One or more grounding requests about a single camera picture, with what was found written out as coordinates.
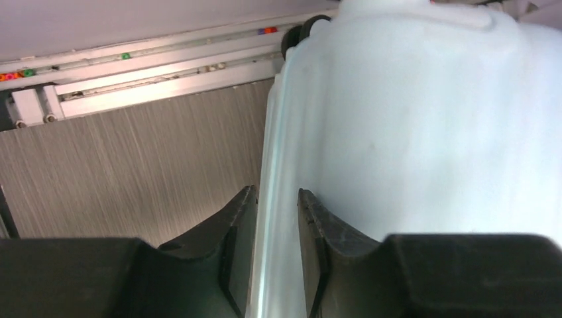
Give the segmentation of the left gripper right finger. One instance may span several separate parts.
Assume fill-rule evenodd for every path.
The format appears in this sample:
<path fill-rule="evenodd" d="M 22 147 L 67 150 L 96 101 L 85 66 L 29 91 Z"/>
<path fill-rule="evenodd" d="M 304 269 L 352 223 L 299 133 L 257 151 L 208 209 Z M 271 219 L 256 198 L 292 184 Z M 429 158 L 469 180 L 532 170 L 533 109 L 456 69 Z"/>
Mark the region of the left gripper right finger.
<path fill-rule="evenodd" d="M 308 317 L 560 317 L 561 249 L 536 235 L 378 242 L 306 189 L 298 227 Z"/>

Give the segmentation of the light blue hard-shell suitcase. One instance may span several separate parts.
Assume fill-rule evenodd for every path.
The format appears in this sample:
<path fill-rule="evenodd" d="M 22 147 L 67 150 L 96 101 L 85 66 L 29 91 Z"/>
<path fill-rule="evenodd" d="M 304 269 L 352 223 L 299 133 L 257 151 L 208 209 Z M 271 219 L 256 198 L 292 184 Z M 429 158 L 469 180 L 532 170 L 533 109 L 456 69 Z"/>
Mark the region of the light blue hard-shell suitcase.
<path fill-rule="evenodd" d="M 248 317 L 308 317 L 298 193 L 390 235 L 561 249 L 561 31 L 429 1 L 343 1 L 284 46 L 266 113 Z"/>

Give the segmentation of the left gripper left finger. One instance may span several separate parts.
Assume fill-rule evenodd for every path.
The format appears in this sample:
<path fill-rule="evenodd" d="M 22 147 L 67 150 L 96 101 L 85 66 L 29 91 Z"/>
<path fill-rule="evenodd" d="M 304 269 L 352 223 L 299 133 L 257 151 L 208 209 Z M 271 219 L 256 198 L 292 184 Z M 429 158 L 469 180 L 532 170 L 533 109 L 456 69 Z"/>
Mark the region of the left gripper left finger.
<path fill-rule="evenodd" d="M 19 236 L 1 200 L 2 317 L 244 317 L 257 198 L 244 187 L 184 234 L 139 238 Z"/>

